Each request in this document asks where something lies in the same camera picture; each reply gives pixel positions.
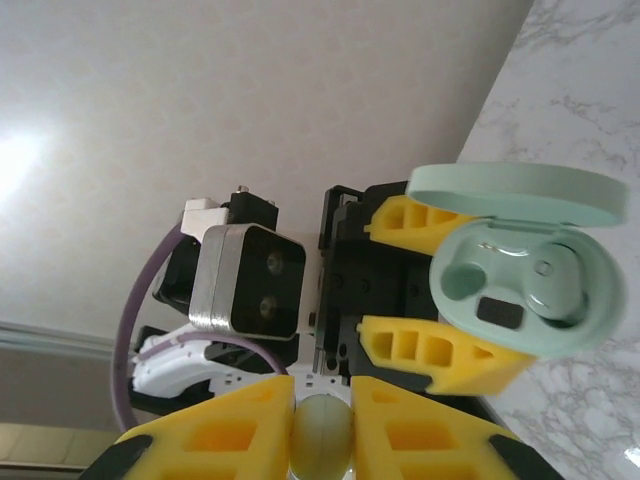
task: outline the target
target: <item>purple cable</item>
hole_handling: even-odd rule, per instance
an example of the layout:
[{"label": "purple cable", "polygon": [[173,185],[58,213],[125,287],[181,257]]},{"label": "purple cable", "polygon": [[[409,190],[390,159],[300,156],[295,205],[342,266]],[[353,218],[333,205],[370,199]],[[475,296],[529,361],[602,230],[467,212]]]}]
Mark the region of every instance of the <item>purple cable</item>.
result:
[{"label": "purple cable", "polygon": [[180,231],[180,225],[173,227],[169,233],[162,239],[160,244],[153,251],[147,263],[144,264],[142,270],[138,274],[129,298],[122,310],[118,332],[116,333],[116,342],[113,348],[113,356],[111,357],[111,403],[113,411],[118,421],[118,425],[123,432],[138,425],[136,417],[133,414],[133,408],[129,401],[129,392],[127,389],[127,367],[129,364],[129,346],[131,336],[133,335],[133,327],[140,312],[140,307],[147,294],[147,290],[153,283],[153,279],[162,268],[164,262],[169,258],[171,252],[175,250],[180,241],[184,238],[184,234]]},{"label": "purple cable", "polygon": [[[118,421],[118,425],[123,432],[126,432],[138,425],[138,421],[133,414],[133,408],[131,407],[127,388],[129,346],[131,343],[131,336],[133,335],[133,327],[136,323],[144,297],[147,294],[147,290],[149,290],[149,287],[153,283],[153,279],[184,237],[185,235],[180,231],[180,225],[178,224],[162,239],[138,274],[138,278],[133,284],[131,292],[129,292],[129,298],[127,298],[127,303],[125,303],[122,316],[120,317],[115,346],[113,348],[113,356],[111,358],[110,382],[113,411],[115,413],[116,420]],[[238,345],[260,355],[276,373],[287,373],[284,365],[282,365],[279,360],[273,356],[273,354],[269,353],[268,350],[260,345],[245,338],[226,337],[212,332],[189,332],[178,336],[177,340],[180,342],[190,340],[209,340],[212,342],[224,342]],[[167,340],[150,348],[142,355],[144,355],[144,358],[149,358],[155,353],[158,353],[171,345],[172,342]]]}]

